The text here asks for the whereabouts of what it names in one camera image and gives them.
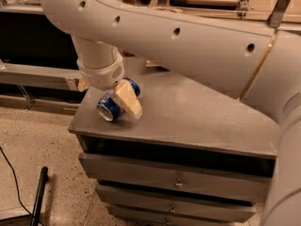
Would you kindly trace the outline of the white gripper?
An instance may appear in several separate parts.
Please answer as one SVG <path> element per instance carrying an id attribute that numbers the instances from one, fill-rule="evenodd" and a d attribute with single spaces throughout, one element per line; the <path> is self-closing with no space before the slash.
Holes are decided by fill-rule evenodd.
<path id="1" fill-rule="evenodd" d="M 100 90 L 114 88 L 113 99 L 115 102 L 121 105 L 134 119 L 138 120 L 142 116 L 142 106 L 132 85 L 128 80 L 122 79 L 124 67 L 120 54 L 117 54 L 117 59 L 112 64 L 100 69 L 90 69 L 80 60 L 77 60 L 77 65 L 83 76 L 79 79 L 77 85 L 80 92 L 86 91 L 89 86 Z"/>

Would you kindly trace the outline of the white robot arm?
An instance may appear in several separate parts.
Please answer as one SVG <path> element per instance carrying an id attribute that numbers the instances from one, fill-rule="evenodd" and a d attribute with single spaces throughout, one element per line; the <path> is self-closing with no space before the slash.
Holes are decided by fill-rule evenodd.
<path id="1" fill-rule="evenodd" d="M 276 170 L 261 226 L 301 225 L 301 37 L 267 24 L 225 21 L 123 0 L 41 0 L 72 37 L 94 88 L 121 85 L 121 50 L 240 100 L 278 123 Z"/>

